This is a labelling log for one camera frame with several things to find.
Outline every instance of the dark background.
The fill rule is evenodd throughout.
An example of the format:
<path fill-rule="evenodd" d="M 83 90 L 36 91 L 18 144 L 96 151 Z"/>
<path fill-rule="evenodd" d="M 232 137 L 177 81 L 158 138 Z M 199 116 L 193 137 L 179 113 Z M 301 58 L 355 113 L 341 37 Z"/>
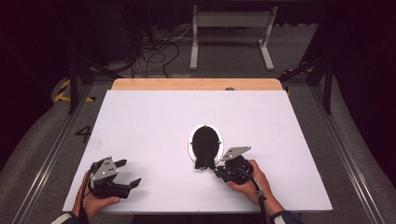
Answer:
<path fill-rule="evenodd" d="M 349 112 L 376 161 L 396 186 L 394 7 L 348 1 L 327 11 L 322 20 L 323 8 L 280 7 L 276 23 L 322 21 L 305 59 L 332 56 Z M 191 6 L 128 6 L 122 10 L 123 14 L 119 6 L 71 6 L 66 13 L 46 1 L 0 3 L 0 167 L 32 124 L 52 107 L 51 92 L 67 75 L 71 48 L 106 65 L 136 57 L 147 27 L 147 11 L 152 24 L 159 28 L 170 30 L 191 22 Z M 101 38 L 114 39 L 115 46 L 103 46 Z"/>

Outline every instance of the yellow tape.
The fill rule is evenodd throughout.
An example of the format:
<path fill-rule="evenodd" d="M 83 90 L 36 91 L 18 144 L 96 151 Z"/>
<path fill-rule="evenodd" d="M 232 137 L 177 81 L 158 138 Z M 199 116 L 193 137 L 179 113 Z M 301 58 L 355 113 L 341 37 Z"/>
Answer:
<path fill-rule="evenodd" d="M 66 91 L 67 87 L 70 85 L 70 79 L 68 78 L 67 80 L 64 81 L 64 84 L 62 84 L 62 87 L 59 89 L 58 94 L 56 95 L 55 99 L 53 100 L 54 102 L 58 101 L 66 101 L 66 102 L 71 102 L 72 98 L 69 96 L 64 96 L 64 92 Z M 86 102 L 94 102 L 96 100 L 96 97 L 87 97 L 85 100 Z"/>

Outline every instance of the wire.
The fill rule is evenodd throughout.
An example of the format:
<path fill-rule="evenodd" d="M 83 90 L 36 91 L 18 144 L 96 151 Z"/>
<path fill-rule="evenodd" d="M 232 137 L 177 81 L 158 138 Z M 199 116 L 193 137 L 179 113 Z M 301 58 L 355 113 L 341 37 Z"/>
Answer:
<path fill-rule="evenodd" d="M 154 56 L 154 55 L 156 55 L 156 54 L 160 54 L 160 55 L 162 55 L 163 56 L 163 58 L 161 59 L 161 60 L 159 60 L 159 61 L 152 61 L 151 60 L 151 58 Z M 146 58 L 143 56 L 143 61 L 145 61 L 146 63 L 161 63 L 161 62 L 163 62 L 163 61 L 165 61 L 165 59 L 166 59 L 166 55 L 164 54 L 164 53 L 162 53 L 162 52 L 154 52 L 153 54 L 151 54 L 149 57 L 148 57 L 148 59 L 146 60 Z"/>
<path fill-rule="evenodd" d="M 139 73 L 140 76 L 142 77 L 148 77 L 144 72 L 143 72 L 143 66 L 140 63 L 140 60 L 137 59 L 137 63 L 140 65 L 140 68 L 142 69 L 142 72 L 140 72 L 137 68 L 136 68 L 136 64 L 134 64 L 134 69 Z"/>
<path fill-rule="evenodd" d="M 192 26 L 189 27 L 189 29 L 185 30 L 181 35 L 179 35 L 178 37 L 172 37 L 172 38 L 164 38 L 164 39 L 160 39 L 160 40 L 168 40 L 168 41 L 172 41 L 174 42 L 175 40 L 178 40 L 180 38 L 184 38 L 182 37 L 183 35 L 188 34 L 191 31 Z"/>
<path fill-rule="evenodd" d="M 249 175 L 248 173 L 246 173 L 244 170 L 242 170 L 241 168 L 236 168 L 238 171 L 242 172 L 245 176 L 247 176 L 251 182 L 253 182 L 254 187 L 256 188 L 256 190 L 258 192 L 262 192 L 262 190 L 260 189 L 259 184 L 257 184 L 256 180 Z M 262 223 L 263 224 L 267 224 L 267 216 L 265 213 L 265 205 L 264 205 L 264 200 L 266 200 L 266 198 L 263 196 L 263 193 L 259 194 L 259 204 L 260 204 L 260 210 L 262 212 Z"/>
<path fill-rule="evenodd" d="M 177 46 L 175 43 L 173 43 L 173 42 L 172 42 L 172 44 L 177 48 L 177 55 L 176 55 L 173 59 L 171 59 L 171 61 L 169 61 L 169 62 L 167 62 L 167 63 L 165 63 L 165 64 L 163 65 L 163 73 L 164 73 L 167 77 L 171 77 L 171 76 L 169 76 L 169 75 L 166 73 L 165 67 L 166 67 L 169 63 L 171 63 L 172 61 L 174 61 L 174 60 L 177 58 L 178 54 L 180 53 L 180 49 L 178 48 L 178 46 Z"/>
<path fill-rule="evenodd" d="M 89 223 L 87 213 L 84 209 L 84 199 L 88 194 L 91 193 L 91 190 L 90 190 L 90 192 L 85 194 L 85 189 L 87 188 L 88 180 L 90 179 L 92 170 L 93 170 L 93 167 L 88 171 L 87 175 L 85 176 L 85 179 L 83 181 L 82 192 L 81 192 L 80 199 L 79 199 L 78 219 L 81 224 Z"/>

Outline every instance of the sleeve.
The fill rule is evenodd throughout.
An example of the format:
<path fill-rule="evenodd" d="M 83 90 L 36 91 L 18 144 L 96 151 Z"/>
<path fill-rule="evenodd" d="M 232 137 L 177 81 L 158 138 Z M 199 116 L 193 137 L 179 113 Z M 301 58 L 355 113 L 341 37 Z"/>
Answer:
<path fill-rule="evenodd" d="M 270 224 L 304 224 L 301 218 L 290 211 L 281 211 L 270 216 Z"/>
<path fill-rule="evenodd" d="M 80 224 L 78 217 L 74 215 L 72 212 L 67 212 L 61 214 L 55 220 L 51 222 L 51 224 Z"/>

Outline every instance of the cable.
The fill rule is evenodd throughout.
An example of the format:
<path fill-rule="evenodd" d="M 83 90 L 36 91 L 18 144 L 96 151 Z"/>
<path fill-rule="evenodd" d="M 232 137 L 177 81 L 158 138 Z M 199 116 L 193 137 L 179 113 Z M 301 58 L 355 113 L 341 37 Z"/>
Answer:
<path fill-rule="evenodd" d="M 190 32 L 190 29 L 192 28 L 192 26 L 189 27 L 189 29 L 185 30 L 181 35 L 179 35 L 178 37 L 173 37 L 173 38 L 164 38 L 164 39 L 160 39 L 160 40 L 168 40 L 168 41 L 172 41 L 175 42 L 175 40 L 180 39 L 180 38 L 185 38 L 182 37 L 184 34 L 188 34 Z"/>
<path fill-rule="evenodd" d="M 85 209 L 84 209 L 84 199 L 85 199 L 85 197 L 86 197 L 89 193 L 91 193 L 91 190 L 90 190 L 90 192 L 88 192 L 87 194 L 85 194 L 85 189 L 87 188 L 88 180 L 90 179 L 90 175 L 91 175 L 92 170 L 93 170 L 93 167 L 91 167 L 91 169 L 88 171 L 87 175 L 85 176 L 85 179 L 84 179 L 84 181 L 83 181 L 82 192 L 81 192 L 80 199 L 79 199 L 78 219 L 79 219 L 79 222 L 80 222 L 81 224 L 88 224 L 88 223 L 90 223 L 90 222 L 88 221 L 87 212 L 86 212 Z"/>
<path fill-rule="evenodd" d="M 162 55 L 163 58 L 162 58 L 161 60 L 157 61 L 157 62 L 153 62 L 153 61 L 151 60 L 151 57 L 154 56 L 154 55 L 156 55 L 156 54 Z M 150 70 L 150 71 L 149 71 L 149 63 L 161 63 L 161 62 L 164 62 L 165 59 L 166 59 L 166 55 L 165 55 L 164 53 L 162 53 L 162 52 L 155 52 L 155 53 L 151 54 L 151 55 L 148 57 L 147 60 L 144 59 L 144 61 L 146 62 L 146 70 L 145 70 L 145 72 L 146 72 L 146 73 L 161 72 L 161 70 L 156 70 L 156 69 Z"/>
<path fill-rule="evenodd" d="M 167 77 L 171 77 L 171 76 L 169 76 L 169 75 L 166 73 L 166 71 L 165 71 L 166 65 L 168 65 L 169 63 L 171 63 L 172 61 L 174 61 L 174 60 L 177 58 L 178 54 L 180 53 L 180 49 L 178 48 L 178 46 L 177 46 L 175 43 L 173 43 L 173 42 L 172 42 L 172 44 L 177 48 L 177 55 L 176 55 L 173 59 L 171 59 L 171 61 L 169 61 L 169 62 L 167 62 L 167 63 L 165 63 L 165 64 L 163 65 L 163 73 L 164 73 Z"/>
<path fill-rule="evenodd" d="M 142 77 L 148 77 L 144 72 L 143 72 L 143 66 L 140 63 L 140 60 L 137 59 L 137 63 L 140 65 L 140 68 L 142 69 L 142 72 L 140 72 L 137 68 L 136 68 L 136 64 L 134 63 L 134 69 L 139 73 L 140 76 Z"/>
<path fill-rule="evenodd" d="M 264 201 L 267 200 L 267 199 L 264 197 L 264 193 L 260 189 L 259 184 L 257 184 L 256 180 L 251 175 L 246 173 L 241 168 L 236 168 L 236 169 L 238 171 L 242 172 L 245 176 L 247 176 L 251 180 L 251 182 L 253 182 L 254 187 L 256 188 L 257 192 L 259 193 L 258 200 L 259 200 L 259 204 L 260 204 L 260 210 L 262 212 L 262 223 L 263 224 L 267 224 L 267 215 L 266 215 L 266 212 L 265 212 L 265 205 L 264 205 Z"/>

